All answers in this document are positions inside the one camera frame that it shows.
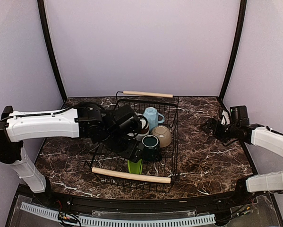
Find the dark marble surface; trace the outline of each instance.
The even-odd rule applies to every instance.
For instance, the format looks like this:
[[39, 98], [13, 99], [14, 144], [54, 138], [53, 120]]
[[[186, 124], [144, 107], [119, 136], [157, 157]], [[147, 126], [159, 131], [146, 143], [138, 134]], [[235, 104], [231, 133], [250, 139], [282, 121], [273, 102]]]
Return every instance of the dark marble surface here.
[[[170, 102], [163, 98], [143, 97], [142, 99]], [[252, 173], [241, 146], [235, 143], [224, 147], [212, 135], [199, 130], [200, 124], [208, 118], [218, 118], [220, 105], [216, 98], [180, 97], [179, 99], [177, 172], [180, 181], [174, 183], [169, 193], [142, 191], [110, 184], [102, 185], [90, 169], [83, 168], [85, 160], [92, 159], [95, 148], [90, 139], [48, 138], [36, 167], [49, 177], [54, 191], [89, 197], [174, 199], [234, 190], [237, 179]], [[86, 101], [96, 102], [105, 108], [113, 108], [116, 104], [114, 97], [94, 97], [71, 98], [65, 106]]]

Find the black wire rack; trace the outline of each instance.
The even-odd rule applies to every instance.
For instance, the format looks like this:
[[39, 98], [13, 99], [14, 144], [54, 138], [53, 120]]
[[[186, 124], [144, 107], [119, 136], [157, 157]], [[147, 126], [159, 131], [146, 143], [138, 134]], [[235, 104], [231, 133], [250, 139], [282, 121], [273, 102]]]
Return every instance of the black wire rack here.
[[[179, 174], [177, 173], [178, 162], [178, 98], [172, 98], [173, 103], [165, 102], [166, 98], [157, 97], [121, 97], [116, 94], [117, 103], [114, 109], [118, 109], [124, 105], [129, 105], [138, 114], [143, 114], [146, 108], [154, 107], [159, 113], [164, 115], [164, 125], [168, 127], [172, 133], [172, 143], [161, 148], [162, 160], [159, 162], [148, 162], [143, 160], [143, 175], [161, 176], [171, 178], [170, 184], [142, 182], [135, 180], [128, 180], [123, 178], [117, 178], [107, 175], [95, 174], [96, 178], [102, 184], [111, 184], [121, 187], [148, 190], [155, 192], [168, 193], [175, 182], [179, 180]], [[100, 144], [93, 155], [91, 162], [86, 161], [85, 166], [97, 167], [101, 169], [108, 169], [118, 172], [128, 173], [128, 161], [116, 153], [112, 149], [106, 147], [104, 144]]]

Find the dark green mug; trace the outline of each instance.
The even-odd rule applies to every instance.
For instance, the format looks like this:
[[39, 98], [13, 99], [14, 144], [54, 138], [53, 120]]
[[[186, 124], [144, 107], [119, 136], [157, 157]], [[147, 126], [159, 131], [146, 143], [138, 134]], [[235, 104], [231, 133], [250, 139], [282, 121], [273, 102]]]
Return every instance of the dark green mug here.
[[154, 135], [147, 135], [142, 139], [142, 143], [145, 146], [142, 153], [142, 158], [145, 161], [161, 161], [162, 155], [160, 152], [160, 142], [158, 137]]

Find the bowl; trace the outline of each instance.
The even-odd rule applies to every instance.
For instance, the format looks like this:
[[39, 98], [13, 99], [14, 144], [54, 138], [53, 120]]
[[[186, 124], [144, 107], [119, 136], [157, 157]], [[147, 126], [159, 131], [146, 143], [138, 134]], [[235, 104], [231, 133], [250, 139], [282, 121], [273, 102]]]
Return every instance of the bowl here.
[[158, 125], [153, 128], [151, 134], [158, 137], [161, 148], [169, 146], [172, 142], [172, 133], [170, 129], [163, 125]]

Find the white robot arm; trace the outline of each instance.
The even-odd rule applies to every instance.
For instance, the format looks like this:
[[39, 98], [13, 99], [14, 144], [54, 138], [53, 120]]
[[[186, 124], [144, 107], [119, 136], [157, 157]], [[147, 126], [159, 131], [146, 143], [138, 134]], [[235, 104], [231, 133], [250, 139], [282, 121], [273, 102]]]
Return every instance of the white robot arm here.
[[[228, 123], [228, 119], [224, 120], [225, 116], [226, 114], [222, 114], [221, 121], [214, 118], [209, 119], [201, 125], [201, 129], [207, 133], [212, 132], [223, 143], [230, 139], [236, 139], [265, 148], [283, 157], [283, 134], [270, 129], [268, 126], [250, 125], [246, 106], [231, 107], [230, 123]], [[243, 182], [245, 190], [250, 193], [283, 192], [283, 171], [249, 176], [243, 180], [238, 182]]]
[[138, 134], [140, 116], [129, 106], [116, 111], [85, 103], [59, 111], [18, 112], [6, 106], [0, 120], [0, 162], [10, 165], [34, 193], [50, 188], [49, 180], [36, 169], [23, 146], [23, 140], [44, 137], [91, 138], [103, 142], [120, 156], [137, 162], [144, 145], [128, 133]]

